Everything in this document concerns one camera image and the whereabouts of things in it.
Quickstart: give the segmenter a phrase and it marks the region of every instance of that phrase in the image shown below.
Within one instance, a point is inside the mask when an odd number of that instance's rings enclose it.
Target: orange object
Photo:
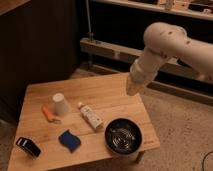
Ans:
[[[60,119],[58,119],[58,117],[55,116],[47,106],[43,105],[41,110],[44,116],[47,118],[48,122],[60,122]]]

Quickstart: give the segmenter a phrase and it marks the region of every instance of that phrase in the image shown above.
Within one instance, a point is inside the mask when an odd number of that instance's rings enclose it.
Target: floor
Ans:
[[[71,79],[95,76],[77,69]],[[161,142],[147,151],[141,163],[136,154],[73,166],[72,171],[200,171],[206,153],[213,150],[213,107],[147,88],[141,95]],[[0,171],[6,171],[16,126],[0,121]],[[213,154],[205,161],[205,171],[213,168]]]

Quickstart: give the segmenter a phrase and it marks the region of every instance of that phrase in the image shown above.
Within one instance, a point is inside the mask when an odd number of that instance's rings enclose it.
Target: table top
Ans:
[[[38,158],[24,153],[14,143],[8,170],[50,170],[118,156],[106,146],[104,131],[116,118],[134,121],[141,129],[143,142],[137,151],[160,146],[149,115],[139,95],[126,95],[127,74],[113,74],[66,81],[29,85],[26,90],[15,141],[32,139],[41,149]],[[52,107],[52,96],[63,93],[71,106],[61,124],[47,122],[42,105]],[[78,102],[89,105],[104,125],[94,132],[80,115]],[[58,137],[66,130],[77,135],[81,145],[73,153],[62,146]]]

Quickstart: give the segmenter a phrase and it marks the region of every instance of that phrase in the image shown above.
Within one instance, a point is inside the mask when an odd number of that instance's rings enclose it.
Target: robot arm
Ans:
[[[199,73],[213,79],[213,44],[193,40],[179,26],[154,23],[144,33],[146,47],[130,68],[127,94],[143,91],[170,58],[180,58]]]

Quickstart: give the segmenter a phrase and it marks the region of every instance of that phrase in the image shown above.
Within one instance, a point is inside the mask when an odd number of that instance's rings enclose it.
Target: black bowl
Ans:
[[[119,118],[109,123],[105,130],[107,145],[119,154],[131,154],[141,145],[139,127],[128,119]]]

